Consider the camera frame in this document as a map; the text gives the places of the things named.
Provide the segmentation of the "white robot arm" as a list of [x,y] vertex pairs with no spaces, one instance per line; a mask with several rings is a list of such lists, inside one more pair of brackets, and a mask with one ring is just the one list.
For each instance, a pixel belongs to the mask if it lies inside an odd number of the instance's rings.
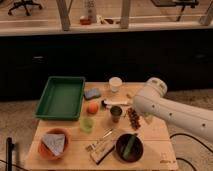
[[213,143],[213,111],[164,98],[167,85],[151,77],[133,97],[139,115],[152,114]]

